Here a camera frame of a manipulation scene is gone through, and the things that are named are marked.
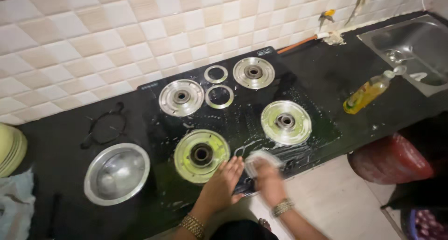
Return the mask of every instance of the gold bangle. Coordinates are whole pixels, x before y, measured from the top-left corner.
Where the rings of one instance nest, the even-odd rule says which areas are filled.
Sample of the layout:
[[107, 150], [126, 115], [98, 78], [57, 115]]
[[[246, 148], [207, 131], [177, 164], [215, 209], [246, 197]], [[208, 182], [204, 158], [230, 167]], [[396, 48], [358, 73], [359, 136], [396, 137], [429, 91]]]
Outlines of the gold bangle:
[[204, 224], [192, 215], [188, 214], [185, 216], [179, 226], [182, 226], [186, 230], [190, 231], [198, 240], [202, 240], [204, 238]]
[[293, 208], [294, 208], [293, 201], [289, 198], [285, 198], [272, 209], [272, 214], [274, 214], [274, 217], [279, 217], [284, 212], [291, 210]]

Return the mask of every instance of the stainless steel sink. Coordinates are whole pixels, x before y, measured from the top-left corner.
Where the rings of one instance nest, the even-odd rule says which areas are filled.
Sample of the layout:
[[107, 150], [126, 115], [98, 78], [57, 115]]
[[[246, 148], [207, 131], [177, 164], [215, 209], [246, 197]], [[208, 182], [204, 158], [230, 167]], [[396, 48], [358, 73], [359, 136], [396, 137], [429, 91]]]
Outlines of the stainless steel sink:
[[392, 67], [406, 65], [403, 77], [425, 96], [448, 89], [448, 27], [434, 17], [424, 15], [358, 38]]

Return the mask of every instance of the stainless steel burner plate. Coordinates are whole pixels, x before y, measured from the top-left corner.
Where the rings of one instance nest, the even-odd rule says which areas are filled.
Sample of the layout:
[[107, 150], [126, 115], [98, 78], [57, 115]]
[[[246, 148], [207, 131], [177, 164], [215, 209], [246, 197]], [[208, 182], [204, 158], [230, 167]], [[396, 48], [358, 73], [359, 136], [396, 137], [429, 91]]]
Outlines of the stainless steel burner plate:
[[276, 73], [274, 67], [266, 60], [248, 57], [240, 60], [233, 67], [233, 77], [246, 88], [259, 89], [272, 83]]
[[194, 130], [185, 135], [174, 151], [177, 172], [193, 183], [207, 182], [222, 161], [230, 158], [230, 147], [218, 133]]
[[311, 134], [311, 118], [293, 101], [276, 101], [261, 113], [264, 133], [273, 141], [283, 145], [305, 142]]
[[[214, 104], [211, 102], [209, 94], [215, 88], [224, 88], [225, 90], [227, 90], [227, 92], [229, 93], [229, 98], [226, 103], [224, 103], [222, 105], [218, 105], [218, 104]], [[210, 106], [211, 108], [215, 108], [215, 109], [224, 109], [224, 108], [228, 107], [230, 104], [232, 104], [234, 98], [235, 98], [235, 94], [233, 94], [233, 90], [226, 85], [221, 85], [221, 84], [214, 85], [214, 86], [211, 86], [210, 88], [208, 88], [207, 92], [205, 92], [205, 102], [207, 103], [208, 106]]]
[[181, 79], [162, 89], [159, 106], [166, 114], [185, 117], [199, 110], [204, 102], [204, 89], [195, 81]]
[[[217, 69], [222, 70], [223, 73], [224, 73], [224, 75], [223, 75], [221, 78], [219, 78], [219, 79], [212, 79], [212, 78], [209, 76], [208, 73], [210, 72], [210, 70], [212, 70], [212, 69], [214, 69], [214, 68], [217, 68]], [[210, 67], [208, 67], [208, 68], [205, 70], [205, 72], [204, 72], [204, 78], [205, 78], [205, 80], [207, 80], [207, 81], [209, 81], [209, 82], [211, 82], [211, 83], [221, 83], [221, 82], [224, 82], [224, 81], [227, 79], [227, 76], [228, 76], [227, 69], [226, 69], [225, 67], [221, 66], [221, 65], [213, 65], [213, 66], [210, 66]]]

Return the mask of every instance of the hand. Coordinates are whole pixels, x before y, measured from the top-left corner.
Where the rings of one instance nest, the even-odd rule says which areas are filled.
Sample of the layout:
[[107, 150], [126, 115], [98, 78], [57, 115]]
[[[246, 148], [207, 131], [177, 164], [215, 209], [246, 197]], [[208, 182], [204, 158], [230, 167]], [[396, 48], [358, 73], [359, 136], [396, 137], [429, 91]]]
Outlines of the hand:
[[229, 162], [222, 162], [215, 174], [202, 188], [201, 194], [190, 214], [202, 223], [205, 223], [211, 214], [237, 203], [244, 195], [237, 194], [232, 196], [232, 192], [243, 170], [244, 162], [242, 157], [233, 156]]
[[272, 209], [283, 199], [287, 198], [283, 179], [278, 169], [271, 166], [266, 160], [260, 159], [254, 164], [258, 173], [255, 188], [257, 191], [260, 191], [261, 197]]

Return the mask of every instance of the yellow liquid soap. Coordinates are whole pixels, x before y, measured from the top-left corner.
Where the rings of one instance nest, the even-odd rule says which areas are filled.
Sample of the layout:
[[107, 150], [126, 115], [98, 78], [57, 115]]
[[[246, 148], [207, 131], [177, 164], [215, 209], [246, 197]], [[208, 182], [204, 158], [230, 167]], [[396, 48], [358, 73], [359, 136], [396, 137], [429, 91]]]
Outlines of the yellow liquid soap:
[[380, 76], [370, 78], [359, 90], [353, 93], [344, 102], [344, 111], [348, 114], [356, 114], [366, 107], [377, 96], [383, 94], [389, 87], [390, 80], [395, 76], [392, 71], [385, 71]]

